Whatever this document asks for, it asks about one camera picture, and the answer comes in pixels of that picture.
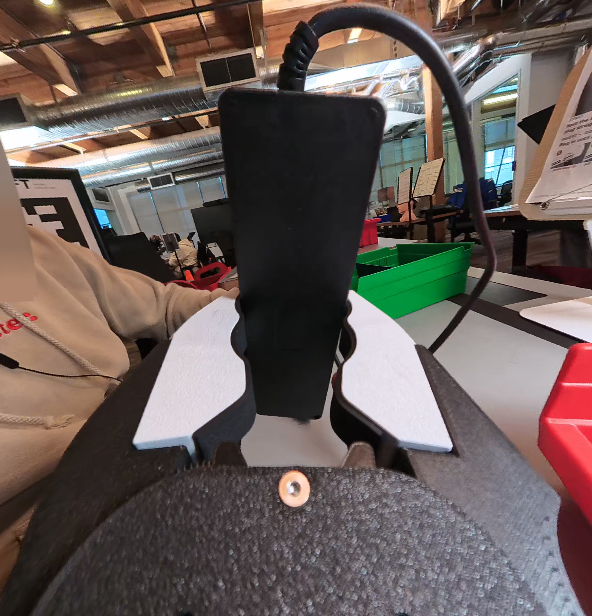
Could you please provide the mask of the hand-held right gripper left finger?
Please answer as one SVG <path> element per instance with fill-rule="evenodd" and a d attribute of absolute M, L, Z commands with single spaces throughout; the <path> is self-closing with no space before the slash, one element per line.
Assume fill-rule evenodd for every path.
<path fill-rule="evenodd" d="M 133 437 L 137 450 L 184 447 L 208 462 L 240 448 L 256 418 L 240 301 L 219 297 L 172 336 Z"/>

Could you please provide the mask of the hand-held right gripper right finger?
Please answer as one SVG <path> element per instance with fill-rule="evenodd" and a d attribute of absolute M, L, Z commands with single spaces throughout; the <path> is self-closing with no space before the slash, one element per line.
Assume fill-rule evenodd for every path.
<path fill-rule="evenodd" d="M 338 343 L 330 425 L 349 450 L 363 443 L 379 463 L 400 450 L 446 454 L 453 441 L 413 339 L 355 291 Z"/>

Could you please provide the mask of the green plastic bin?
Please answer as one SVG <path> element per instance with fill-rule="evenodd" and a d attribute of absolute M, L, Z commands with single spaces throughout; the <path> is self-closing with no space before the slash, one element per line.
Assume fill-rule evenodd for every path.
<path fill-rule="evenodd" d="M 363 253 L 356 263 L 396 266 L 358 278 L 351 289 L 392 319 L 465 292 L 473 243 L 407 243 Z"/>

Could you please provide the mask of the black USB hub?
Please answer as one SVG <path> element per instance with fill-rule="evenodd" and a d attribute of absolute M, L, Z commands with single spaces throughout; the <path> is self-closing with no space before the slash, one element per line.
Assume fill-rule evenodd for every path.
<path fill-rule="evenodd" d="M 385 110 L 372 97 L 232 88 L 218 111 L 256 411 L 319 419 Z"/>

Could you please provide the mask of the person's left forearm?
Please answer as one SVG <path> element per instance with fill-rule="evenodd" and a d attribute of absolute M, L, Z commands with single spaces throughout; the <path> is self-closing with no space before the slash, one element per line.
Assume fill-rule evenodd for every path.
<path fill-rule="evenodd" d="M 164 341 L 208 304 L 238 297 L 237 287 L 204 291 L 161 284 L 140 273 L 106 267 L 102 312 L 112 330 L 126 339 Z"/>

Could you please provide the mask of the black monitor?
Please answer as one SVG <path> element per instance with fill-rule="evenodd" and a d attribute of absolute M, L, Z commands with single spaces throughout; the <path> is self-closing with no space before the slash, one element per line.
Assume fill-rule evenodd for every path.
<path fill-rule="evenodd" d="M 191 209 L 193 223 L 202 244 L 216 243 L 229 267 L 236 266 L 232 218 L 228 198 L 207 201 Z"/>

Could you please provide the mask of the white desk stand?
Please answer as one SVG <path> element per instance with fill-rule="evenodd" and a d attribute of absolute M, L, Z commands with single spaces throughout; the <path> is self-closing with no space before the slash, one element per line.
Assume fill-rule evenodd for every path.
<path fill-rule="evenodd" d="M 592 249 L 592 220 L 584 222 Z M 592 296 L 523 309 L 524 319 L 558 333 L 592 343 Z"/>

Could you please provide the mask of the chair with blue jacket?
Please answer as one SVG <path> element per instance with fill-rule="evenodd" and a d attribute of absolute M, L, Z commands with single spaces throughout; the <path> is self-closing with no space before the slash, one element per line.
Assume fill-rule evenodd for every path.
<path fill-rule="evenodd" d="M 493 179 L 480 178 L 479 189 L 485 211 L 492 210 L 499 205 L 497 186 Z M 448 205 L 457 210 L 456 214 L 450 217 L 447 226 L 451 242 L 459 236 L 463 237 L 464 242 L 472 242 L 471 237 L 476 233 L 476 226 L 471 217 L 471 202 L 466 184 L 456 185 L 448 201 Z"/>

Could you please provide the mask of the black-framed marker sign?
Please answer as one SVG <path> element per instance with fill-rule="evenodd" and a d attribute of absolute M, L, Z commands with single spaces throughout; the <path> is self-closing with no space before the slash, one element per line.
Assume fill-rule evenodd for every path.
<path fill-rule="evenodd" d="M 77 170 L 38 166 L 10 170 L 27 225 L 109 260 L 98 219 Z"/>

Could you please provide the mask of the wooden column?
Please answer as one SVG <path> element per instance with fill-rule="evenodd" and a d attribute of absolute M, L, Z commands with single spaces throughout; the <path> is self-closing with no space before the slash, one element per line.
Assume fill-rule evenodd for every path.
<path fill-rule="evenodd" d="M 438 82 L 430 69 L 423 65 L 423 100 L 425 103 L 425 131 L 426 131 L 426 158 L 427 161 L 444 158 L 443 142 L 443 99 Z M 433 195 L 433 204 L 446 203 L 444 192 L 443 173 L 439 177 Z M 446 241 L 446 227 L 440 219 L 434 224 L 434 238 L 436 242 Z"/>

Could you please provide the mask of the wooden instruction board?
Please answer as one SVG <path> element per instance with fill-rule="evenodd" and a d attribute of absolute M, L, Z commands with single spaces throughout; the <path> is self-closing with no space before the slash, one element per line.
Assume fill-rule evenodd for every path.
<path fill-rule="evenodd" d="M 529 220 L 592 219 L 592 47 L 562 88 L 518 206 Z"/>

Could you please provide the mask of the black panel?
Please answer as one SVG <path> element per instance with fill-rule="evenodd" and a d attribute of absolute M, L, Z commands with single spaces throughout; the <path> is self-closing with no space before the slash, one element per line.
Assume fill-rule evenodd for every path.
<path fill-rule="evenodd" d="M 546 128 L 552 117 L 556 105 L 524 117 L 517 123 L 517 127 L 536 144 L 540 144 L 544 138 Z"/>

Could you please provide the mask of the white air vent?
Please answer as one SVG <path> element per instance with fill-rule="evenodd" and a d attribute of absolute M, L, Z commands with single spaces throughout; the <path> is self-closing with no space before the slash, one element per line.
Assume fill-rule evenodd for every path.
<path fill-rule="evenodd" d="M 195 64 L 206 94 L 260 81 L 254 48 L 198 57 Z"/>

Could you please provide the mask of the silver ventilation duct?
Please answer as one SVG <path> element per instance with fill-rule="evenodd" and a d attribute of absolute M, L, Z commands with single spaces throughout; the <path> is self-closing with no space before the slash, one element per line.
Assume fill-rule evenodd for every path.
<path fill-rule="evenodd" d="M 162 137 L 147 146 L 144 150 L 119 153 L 108 158 L 107 163 L 79 167 L 84 185 L 108 187 L 223 159 L 219 127 Z"/>
<path fill-rule="evenodd" d="M 206 93 L 192 76 L 170 77 L 163 84 L 153 81 L 102 94 L 69 97 L 49 105 L 28 106 L 27 110 L 32 125 L 64 139 L 174 116 L 205 114 L 216 108 L 226 88 L 230 84 Z"/>

